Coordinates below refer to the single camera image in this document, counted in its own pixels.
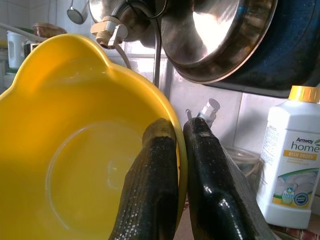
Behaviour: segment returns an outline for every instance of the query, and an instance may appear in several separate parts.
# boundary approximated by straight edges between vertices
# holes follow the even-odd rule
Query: tiled wall
[[[50,22],[67,30],[90,37],[90,27],[94,23],[90,14],[82,25],[71,22],[67,17],[70,0],[0,0],[1,21],[16,23],[15,18],[7,16],[13,13],[23,19],[23,27],[35,22]],[[153,49],[143,47],[139,42],[124,43],[122,47],[130,58],[134,71],[147,79],[153,78]],[[114,50],[106,51],[109,58],[123,65],[120,56]],[[171,84],[169,99],[183,125],[187,121],[186,109],[195,116],[209,98],[220,103],[220,110],[213,123],[212,131],[224,145],[235,146],[259,154],[263,144],[269,108],[284,102],[284,99],[271,98],[191,83],[183,79],[168,62],[165,56],[161,61],[161,80]]]
[[[29,0],[0,0],[0,22],[14,27],[29,27]],[[7,39],[7,31],[0,28],[0,40]]]

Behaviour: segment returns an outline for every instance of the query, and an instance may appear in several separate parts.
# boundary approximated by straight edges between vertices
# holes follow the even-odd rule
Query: metal pipe
[[[153,13],[150,11],[148,6],[141,2],[141,1],[133,1],[131,4],[137,8],[140,9],[147,17],[153,17]],[[121,15],[125,12],[126,9],[130,8],[130,6],[126,3],[126,1],[123,1],[121,4],[119,4],[113,11],[112,16],[116,18],[120,18]],[[154,29],[154,37],[155,37],[155,54],[154,54],[154,65],[153,65],[153,84],[159,88],[159,79],[160,79],[160,61],[161,61],[161,35],[160,35],[160,27],[156,19],[150,20],[153,29]]]
[[[119,55],[122,57],[122,59],[123,59],[123,61],[124,61],[124,64],[126,65],[126,67],[127,67],[128,69],[132,69],[131,64],[130,64],[130,62],[129,62],[129,59],[128,59],[125,51],[123,51],[122,48],[121,48],[118,44],[115,45],[115,50],[116,50],[116,51],[119,53]]]

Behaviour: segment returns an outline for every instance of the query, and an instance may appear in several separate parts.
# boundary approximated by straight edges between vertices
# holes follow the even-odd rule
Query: kitchen counter
[[[311,215],[308,230],[320,235],[320,216],[314,214]],[[174,236],[174,240],[194,240],[192,235],[189,208],[187,208],[182,214],[179,227]]]

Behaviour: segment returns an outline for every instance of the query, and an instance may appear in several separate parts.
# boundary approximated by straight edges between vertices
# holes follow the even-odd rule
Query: metal utensil
[[[102,22],[104,17],[111,16],[113,10],[122,5],[123,2],[123,0],[89,0],[89,9],[93,20],[96,23]],[[140,9],[136,11],[139,15],[128,7],[119,18],[128,30],[128,35],[124,39],[126,42],[138,40],[150,24],[150,21],[139,17],[144,15]]]
[[[162,45],[176,70],[213,83],[243,65],[273,18],[277,0],[175,0],[161,22]]]
[[[87,11],[88,1],[84,5],[84,8],[82,9],[81,12],[75,9],[73,5],[74,5],[74,0],[71,0],[70,7],[66,11],[66,14],[68,15],[69,19],[75,24],[79,24],[79,25],[83,24],[88,17],[88,11]]]

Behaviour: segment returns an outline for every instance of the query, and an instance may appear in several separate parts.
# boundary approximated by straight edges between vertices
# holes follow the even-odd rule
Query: white plastic bottle
[[[320,88],[293,86],[289,100],[270,108],[257,202],[267,223],[308,228],[319,181]]]

